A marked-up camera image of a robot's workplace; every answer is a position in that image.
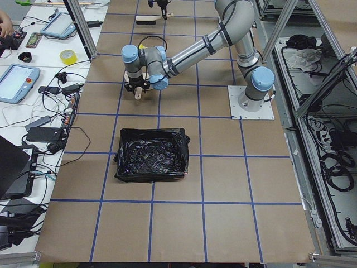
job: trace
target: black bin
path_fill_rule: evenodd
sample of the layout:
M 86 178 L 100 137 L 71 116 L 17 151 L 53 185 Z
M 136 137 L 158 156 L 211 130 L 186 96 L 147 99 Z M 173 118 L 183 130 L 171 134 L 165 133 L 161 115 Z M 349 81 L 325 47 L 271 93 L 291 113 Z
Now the black bin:
M 115 177 L 125 182 L 181 178 L 189 167 L 189 142 L 183 128 L 121 129 Z

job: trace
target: white table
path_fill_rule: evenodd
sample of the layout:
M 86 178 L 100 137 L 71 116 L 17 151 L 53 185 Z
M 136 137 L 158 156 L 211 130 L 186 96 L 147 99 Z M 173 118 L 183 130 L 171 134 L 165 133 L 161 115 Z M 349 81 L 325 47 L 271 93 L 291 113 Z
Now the white table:
M 108 5 L 95 5 L 90 7 L 83 7 L 84 16 L 87 21 L 103 21 L 105 18 L 105 14 L 107 11 Z M 42 20 L 48 21 L 48 16 L 52 15 L 55 11 L 55 7 L 39 7 L 39 6 L 32 6 L 30 8 L 29 13 L 27 16 L 36 17 Z M 59 7 L 59 12 L 66 12 L 65 7 Z M 29 25 L 31 22 L 36 21 L 33 18 L 25 18 L 21 24 L 21 27 Z M 25 27 L 23 30 L 27 32 L 27 36 L 25 37 L 24 41 L 22 42 L 21 46 L 18 50 L 13 50 L 11 55 L 5 59 L 0 59 L 0 74 L 4 73 L 6 69 L 13 63 L 16 64 L 23 64 L 27 66 L 35 66 L 40 68 L 41 73 L 40 77 L 34 84 L 33 88 L 29 91 L 26 95 L 25 99 L 20 104 L 9 104 L 0 102 L 0 127 L 8 125 L 8 123 L 22 121 L 30 117 L 30 114 L 33 110 L 33 105 L 36 101 L 37 104 L 40 104 L 36 107 L 36 113 L 34 116 L 45 116 L 45 115 L 53 115 L 54 113 L 47 111 L 44 109 L 42 105 L 42 96 L 38 93 L 38 88 L 42 85 L 48 85 L 54 75 L 66 65 L 60 60 L 59 54 L 66 49 L 72 49 L 75 51 L 78 60 L 77 61 L 86 61 L 84 63 L 76 64 L 69 68 L 66 68 L 64 71 L 68 73 L 76 73 L 81 76 L 86 77 L 90 62 L 88 61 L 88 57 L 85 53 L 85 50 L 82 46 L 80 41 L 79 35 L 76 34 L 75 37 L 69 38 L 67 40 L 57 40 L 57 39 L 47 39 L 42 37 L 39 45 L 35 49 L 28 49 L 25 48 L 25 44 L 27 43 L 28 39 L 32 32 L 40 32 L 40 30 L 44 27 L 45 24 L 36 22 L 34 25 Z M 90 33 L 95 44 L 98 42 L 99 34 L 100 34 L 100 27 L 91 28 Z M 18 55 L 22 52 L 29 51 L 32 54 L 32 61 L 28 64 L 21 62 L 18 59 Z M 6 56 L 9 51 L 5 51 L 3 56 Z M 78 76 L 69 74 L 67 76 L 67 83 L 62 84 L 60 83 L 61 87 L 66 87 L 68 85 L 72 85 L 75 83 L 83 83 L 85 79 Z M 50 85 L 58 86 L 57 79 L 54 79 Z M 61 104 L 60 111 L 62 111 L 68 104 L 66 99 L 62 94 L 59 94 L 58 99 L 63 101 L 64 104 Z M 45 99 L 45 104 L 47 108 L 53 108 L 55 102 L 49 98 Z M 6 128 L 0 128 L 0 135 L 12 142 L 15 145 L 21 145 L 21 138 L 27 132 L 25 130 L 25 125 L 30 123 L 30 121 L 26 121 L 24 123 L 15 124 L 14 126 L 9 126 Z M 61 126 L 61 121 L 59 117 L 56 117 L 52 122 L 47 123 L 44 127 L 59 127 Z M 45 143 L 32 143 L 36 145 L 41 151 L 46 150 Z M 44 158 L 42 155 L 38 157 L 39 164 L 50 164 L 56 165 L 57 162 L 60 162 L 62 157 L 62 153 L 58 152 L 53 156 L 45 156 Z M 44 167 L 38 167 L 39 170 L 47 171 Z M 29 201 L 33 203 L 39 203 L 42 199 L 44 199 L 43 203 L 47 203 L 50 200 L 51 193 L 53 190 L 55 182 L 51 179 L 47 179 L 47 189 L 46 189 L 46 178 L 44 176 L 35 179 L 33 184 L 32 194 L 27 197 Z M 8 201 L 0 202 L 0 204 L 4 205 L 7 204 Z M 41 215 L 35 224 L 38 224 L 44 219 L 45 215 Z M 11 248 L 6 250 L 0 251 L 0 259 L 2 254 L 9 254 L 9 253 L 24 253 L 24 252 L 32 252 L 35 249 L 38 237 L 33 236 L 23 240 L 23 242 L 19 246 L 12 245 Z M 21 266 L 31 267 L 33 264 L 23 264 Z M 17 267 L 17 265 L 7 265 L 8 267 Z

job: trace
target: smartphone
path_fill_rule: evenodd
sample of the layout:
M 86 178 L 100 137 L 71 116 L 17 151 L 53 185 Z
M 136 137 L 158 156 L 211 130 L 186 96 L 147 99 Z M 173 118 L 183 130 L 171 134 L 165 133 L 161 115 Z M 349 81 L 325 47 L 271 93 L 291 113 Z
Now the smartphone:
M 38 43 L 40 42 L 42 38 L 42 34 L 39 32 L 33 32 L 30 36 L 30 39 L 28 39 L 28 42 L 26 44 L 26 47 L 28 49 L 34 49 Z
M 42 85 L 39 87 L 38 92 L 39 93 L 45 92 L 44 94 L 46 94 L 46 92 L 49 92 L 54 95 L 57 95 L 60 93 L 60 88 L 59 87 L 46 87 L 46 86 Z

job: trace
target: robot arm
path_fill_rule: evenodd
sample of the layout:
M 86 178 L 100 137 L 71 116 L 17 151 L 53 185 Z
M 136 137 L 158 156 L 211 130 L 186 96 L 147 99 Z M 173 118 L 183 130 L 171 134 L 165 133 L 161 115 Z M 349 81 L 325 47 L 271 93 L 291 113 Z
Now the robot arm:
M 138 49 L 134 45 L 126 45 L 122 49 L 128 74 L 126 89 L 135 92 L 136 88 L 145 90 L 151 86 L 163 90 L 168 86 L 169 78 L 179 75 L 223 47 L 235 45 L 238 67 L 248 83 L 245 95 L 253 102 L 264 99 L 274 82 L 274 75 L 269 69 L 261 67 L 262 59 L 250 36 L 254 22 L 252 4 L 248 0 L 216 0 L 215 9 L 221 19 L 217 29 L 171 58 L 166 57 L 163 47 Z M 144 79 L 141 71 L 144 66 L 149 73 L 148 80 Z

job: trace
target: metal base plate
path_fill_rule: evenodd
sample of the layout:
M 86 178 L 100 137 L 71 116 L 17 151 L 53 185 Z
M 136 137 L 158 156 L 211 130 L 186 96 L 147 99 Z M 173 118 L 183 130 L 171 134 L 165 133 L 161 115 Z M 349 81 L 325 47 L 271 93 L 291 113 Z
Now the metal base plate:
M 264 102 L 263 107 L 257 112 L 249 112 L 244 110 L 238 104 L 238 97 L 245 91 L 246 86 L 228 86 L 230 114 L 232 119 L 251 119 L 251 120 L 274 120 L 272 105 L 270 102 Z

